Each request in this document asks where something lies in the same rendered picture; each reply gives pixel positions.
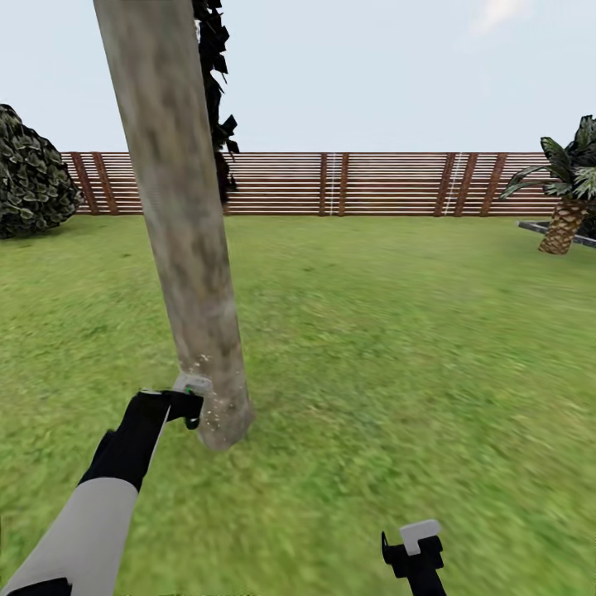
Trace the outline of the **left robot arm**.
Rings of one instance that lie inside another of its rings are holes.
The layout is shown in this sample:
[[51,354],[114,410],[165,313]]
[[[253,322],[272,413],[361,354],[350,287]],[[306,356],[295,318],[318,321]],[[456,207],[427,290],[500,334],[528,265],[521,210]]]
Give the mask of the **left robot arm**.
[[[103,435],[89,471],[0,596],[113,596],[139,488],[163,428],[174,417],[199,419],[204,398],[189,390],[213,388],[208,378],[181,374],[172,394],[139,391],[118,430]],[[27,587],[48,578],[57,580]]]

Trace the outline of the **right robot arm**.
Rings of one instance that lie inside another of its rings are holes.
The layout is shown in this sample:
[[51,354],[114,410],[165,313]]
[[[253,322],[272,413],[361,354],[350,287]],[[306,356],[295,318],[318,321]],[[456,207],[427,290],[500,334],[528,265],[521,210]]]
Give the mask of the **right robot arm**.
[[408,524],[400,529],[403,543],[398,546],[389,546],[382,532],[383,557],[398,579],[408,578],[414,596],[447,596],[436,571],[444,565],[440,530],[436,519]]

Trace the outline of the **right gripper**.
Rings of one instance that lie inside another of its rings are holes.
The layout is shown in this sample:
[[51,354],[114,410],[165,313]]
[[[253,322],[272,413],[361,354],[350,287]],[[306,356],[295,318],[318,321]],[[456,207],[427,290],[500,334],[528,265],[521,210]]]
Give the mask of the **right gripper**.
[[406,577],[408,581],[411,581],[421,571],[434,573],[437,576],[438,572],[436,570],[444,565],[440,556],[443,546],[438,534],[421,538],[419,541],[421,553],[418,555],[408,555],[404,543],[398,546],[389,546],[386,540],[385,532],[382,532],[383,557],[387,565],[392,566],[393,572],[398,579]]

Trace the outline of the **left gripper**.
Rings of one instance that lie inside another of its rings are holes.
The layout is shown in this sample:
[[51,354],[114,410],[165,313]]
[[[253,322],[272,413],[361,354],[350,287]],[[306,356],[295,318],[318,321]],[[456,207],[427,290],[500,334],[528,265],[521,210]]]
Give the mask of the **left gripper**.
[[172,392],[172,396],[178,400],[179,410],[175,418],[183,417],[199,419],[200,410],[203,405],[204,398],[195,396],[192,393],[184,394],[183,392]]

